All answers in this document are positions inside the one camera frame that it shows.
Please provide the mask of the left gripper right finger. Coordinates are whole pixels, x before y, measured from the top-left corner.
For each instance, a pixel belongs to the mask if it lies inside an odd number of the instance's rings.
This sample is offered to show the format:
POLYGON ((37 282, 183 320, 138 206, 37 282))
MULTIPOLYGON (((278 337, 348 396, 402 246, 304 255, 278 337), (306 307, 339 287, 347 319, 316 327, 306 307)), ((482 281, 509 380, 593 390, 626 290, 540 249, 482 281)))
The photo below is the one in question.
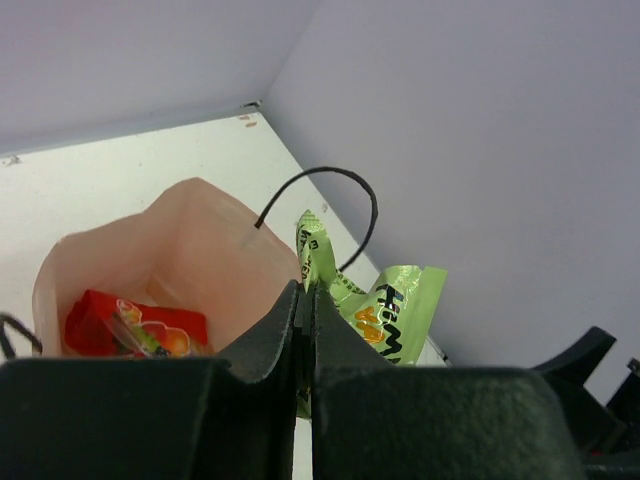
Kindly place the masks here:
POLYGON ((556 395, 519 368, 401 367, 310 304, 317 479, 581 479, 556 395))

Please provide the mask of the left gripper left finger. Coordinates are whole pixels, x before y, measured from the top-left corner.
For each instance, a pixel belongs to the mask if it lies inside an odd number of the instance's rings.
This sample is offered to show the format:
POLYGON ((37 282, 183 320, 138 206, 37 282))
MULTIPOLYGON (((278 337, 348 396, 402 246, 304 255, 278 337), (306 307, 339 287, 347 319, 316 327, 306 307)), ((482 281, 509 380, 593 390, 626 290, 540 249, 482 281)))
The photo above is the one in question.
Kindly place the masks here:
POLYGON ((219 354, 16 359, 1 368, 5 479, 288 479, 300 289, 219 354))

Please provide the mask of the red gummy candy bag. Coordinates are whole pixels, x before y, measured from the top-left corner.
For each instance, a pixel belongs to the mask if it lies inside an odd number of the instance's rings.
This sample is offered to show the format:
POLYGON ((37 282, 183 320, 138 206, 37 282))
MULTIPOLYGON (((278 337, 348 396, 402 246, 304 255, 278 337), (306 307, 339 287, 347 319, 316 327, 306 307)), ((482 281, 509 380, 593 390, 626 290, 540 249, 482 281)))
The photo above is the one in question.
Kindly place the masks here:
POLYGON ((64 323, 64 345, 87 357, 169 358, 214 353, 204 315, 148 306, 96 290, 75 302, 64 323))

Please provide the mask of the green candy packet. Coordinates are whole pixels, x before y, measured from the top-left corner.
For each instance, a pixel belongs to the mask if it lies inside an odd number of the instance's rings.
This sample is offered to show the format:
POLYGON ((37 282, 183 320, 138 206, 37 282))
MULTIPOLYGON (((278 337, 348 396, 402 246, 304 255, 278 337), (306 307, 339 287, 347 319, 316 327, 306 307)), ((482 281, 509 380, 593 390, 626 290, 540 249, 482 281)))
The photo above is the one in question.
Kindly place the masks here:
POLYGON ((446 282, 445 269, 392 266, 365 291, 339 271, 328 232, 309 210, 297 222, 296 248, 306 291, 327 286, 341 317, 390 363, 418 362, 446 282))

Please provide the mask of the orange paper bag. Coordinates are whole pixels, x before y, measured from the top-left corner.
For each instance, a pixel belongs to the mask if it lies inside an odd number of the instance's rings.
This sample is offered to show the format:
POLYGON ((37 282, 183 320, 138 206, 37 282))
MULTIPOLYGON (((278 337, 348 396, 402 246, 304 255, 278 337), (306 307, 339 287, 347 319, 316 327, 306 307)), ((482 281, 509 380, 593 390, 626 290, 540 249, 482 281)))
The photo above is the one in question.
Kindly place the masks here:
POLYGON ((301 279, 297 255, 265 219, 203 179, 181 181, 141 213, 59 240, 36 278, 34 327, 10 314, 1 325, 37 355, 87 357, 65 347, 64 323, 85 291, 96 290, 204 315, 219 352, 301 279))

